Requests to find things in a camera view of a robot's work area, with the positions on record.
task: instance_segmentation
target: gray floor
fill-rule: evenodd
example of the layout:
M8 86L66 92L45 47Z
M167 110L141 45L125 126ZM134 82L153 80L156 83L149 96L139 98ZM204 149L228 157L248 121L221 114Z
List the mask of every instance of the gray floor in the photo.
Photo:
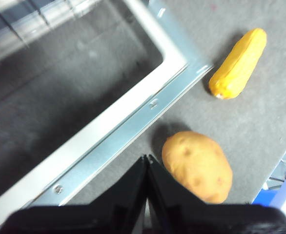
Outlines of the gray floor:
M104 168L70 204L92 201L141 154L160 156L166 137L177 131L197 131L221 145L234 173L227 203L251 202L286 150L286 0L165 2L194 44L216 67L234 43L254 27L267 32L264 54L236 99L218 100L209 94L207 82L213 70Z

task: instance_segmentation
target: black plastic part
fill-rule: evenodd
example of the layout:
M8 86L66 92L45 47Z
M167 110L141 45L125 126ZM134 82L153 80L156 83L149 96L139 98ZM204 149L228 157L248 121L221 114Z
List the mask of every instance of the black plastic part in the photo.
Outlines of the black plastic part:
M0 233L129 234L147 198L162 227L157 233L286 234L286 217L279 210L258 205L207 205L151 155L140 157L90 205L21 210L8 218Z

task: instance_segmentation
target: yellow corn cob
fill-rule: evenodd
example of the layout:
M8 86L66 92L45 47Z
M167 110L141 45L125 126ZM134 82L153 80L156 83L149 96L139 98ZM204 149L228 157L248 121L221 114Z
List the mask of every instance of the yellow corn cob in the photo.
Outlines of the yellow corn cob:
M265 46L266 32L263 29L247 32L210 79L212 94L221 99L237 97L245 88Z

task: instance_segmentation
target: plastic food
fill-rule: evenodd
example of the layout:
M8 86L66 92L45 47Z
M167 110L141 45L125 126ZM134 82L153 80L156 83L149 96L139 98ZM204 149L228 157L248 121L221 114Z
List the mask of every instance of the plastic food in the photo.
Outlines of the plastic food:
M212 139L179 132L163 145L163 163L173 177L201 200L222 203L232 186L232 170Z
M265 46L263 29L255 28L246 33L210 79L212 94L221 99L237 97L245 88Z

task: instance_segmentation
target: potato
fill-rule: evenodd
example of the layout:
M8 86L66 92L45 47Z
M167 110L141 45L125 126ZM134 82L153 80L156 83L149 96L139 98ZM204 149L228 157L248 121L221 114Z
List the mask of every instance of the potato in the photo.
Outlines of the potato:
M179 132L163 145L163 163L173 177L209 203L222 203L232 186L232 170L212 139L192 131Z

